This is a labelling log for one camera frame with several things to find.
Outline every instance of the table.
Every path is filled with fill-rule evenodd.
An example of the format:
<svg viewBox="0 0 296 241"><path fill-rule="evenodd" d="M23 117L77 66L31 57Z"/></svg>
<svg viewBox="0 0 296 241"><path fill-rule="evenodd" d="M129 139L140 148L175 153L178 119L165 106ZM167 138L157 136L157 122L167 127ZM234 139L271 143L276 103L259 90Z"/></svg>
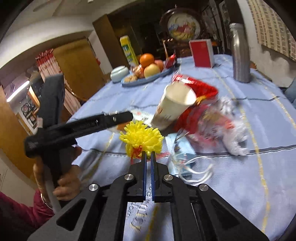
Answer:
<svg viewBox="0 0 296 241"><path fill-rule="evenodd" d="M235 116L247 122L246 145L250 153L234 157L223 146L198 152L213 158L214 175L206 183L270 240L275 240L296 213L296 110L276 85L254 69L250 83L235 81L231 56L215 55L212 69L196 68L192 57L178 61L181 73L215 86L220 97L239 100ZM172 75L131 88L108 83L70 121L131 109L153 114ZM89 184L107 185L128 172L130 160L118 137L105 130L77 139L84 151L74 163L82 167L83 178ZM167 150L164 143L163 152ZM168 157L157 161L167 164ZM147 200L128 204L124 240L173 240L169 204L152 202L149 162Z"/></svg>

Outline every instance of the red and white curtain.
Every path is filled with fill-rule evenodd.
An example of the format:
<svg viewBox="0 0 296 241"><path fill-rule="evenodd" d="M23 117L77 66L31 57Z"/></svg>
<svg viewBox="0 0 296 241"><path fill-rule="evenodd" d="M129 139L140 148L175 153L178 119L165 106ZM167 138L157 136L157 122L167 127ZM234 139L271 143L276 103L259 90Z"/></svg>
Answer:
<svg viewBox="0 0 296 241"><path fill-rule="evenodd" d="M37 61L37 65L38 65L38 69L40 71L41 77L44 82L47 76L61 73L61 69L56 61L56 58L53 55L53 49L40 53L36 57L36 61ZM65 78L64 78L64 81L65 81L65 84L70 88ZM66 107L66 109L69 111L71 115L74 115L74 113L81 107L77 98L71 95L67 89L65 89L64 106Z"/></svg>

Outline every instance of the paper cup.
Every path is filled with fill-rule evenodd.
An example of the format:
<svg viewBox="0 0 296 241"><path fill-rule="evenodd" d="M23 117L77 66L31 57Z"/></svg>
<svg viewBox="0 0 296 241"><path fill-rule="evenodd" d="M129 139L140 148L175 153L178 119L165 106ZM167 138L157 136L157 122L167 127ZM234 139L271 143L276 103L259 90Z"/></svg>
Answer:
<svg viewBox="0 0 296 241"><path fill-rule="evenodd" d="M167 85L151 125L160 130L167 128L195 101L196 94L189 86L177 81Z"/></svg>

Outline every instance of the silver screw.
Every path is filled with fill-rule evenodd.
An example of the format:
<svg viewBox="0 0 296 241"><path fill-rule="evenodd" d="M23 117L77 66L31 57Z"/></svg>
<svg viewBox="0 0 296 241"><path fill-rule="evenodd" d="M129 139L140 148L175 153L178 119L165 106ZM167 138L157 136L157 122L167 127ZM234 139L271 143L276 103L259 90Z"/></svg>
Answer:
<svg viewBox="0 0 296 241"><path fill-rule="evenodd" d="M133 174L126 174L124 176L124 179L127 180L127 181L132 180L133 179Z"/></svg>
<svg viewBox="0 0 296 241"><path fill-rule="evenodd" d="M163 177L166 181L171 181L173 179L173 176L170 174L167 174Z"/></svg>
<svg viewBox="0 0 296 241"><path fill-rule="evenodd" d="M206 185L206 184L201 184L201 185L200 185L200 190L201 190L201 191L207 191L207 190L209 190L209 186Z"/></svg>
<svg viewBox="0 0 296 241"><path fill-rule="evenodd" d="M89 190L90 191L96 191L98 190L99 186L97 184L91 184L89 185Z"/></svg>

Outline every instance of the white cord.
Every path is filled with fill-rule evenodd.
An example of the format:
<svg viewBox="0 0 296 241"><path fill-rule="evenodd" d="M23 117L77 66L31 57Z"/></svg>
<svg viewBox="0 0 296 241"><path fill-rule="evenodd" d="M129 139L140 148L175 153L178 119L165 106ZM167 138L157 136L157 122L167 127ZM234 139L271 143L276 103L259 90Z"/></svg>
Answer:
<svg viewBox="0 0 296 241"><path fill-rule="evenodd" d="M195 157L193 159L190 159L189 161L187 162L184 162L184 163L181 163L181 165L179 166L179 170L178 170L178 176L179 178L181 178L184 182L186 183L194 183L194 184L191 184L193 186L198 186L200 183L204 183L206 182L207 180L209 180L211 178L211 176L213 175L213 164L211 163L208 168L206 170L204 170L203 172L196 172L194 170L192 170L190 167L187 167L186 165L190 162L192 162L192 160L195 160L195 159L198 159L198 158L207 158L207 159L210 159L209 157L207 156L198 156L198 157ZM182 173L181 171L183 170L183 168L193 174L204 174L204 176L199 179L199 180L187 180L185 179L183 176L182 176Z"/></svg>

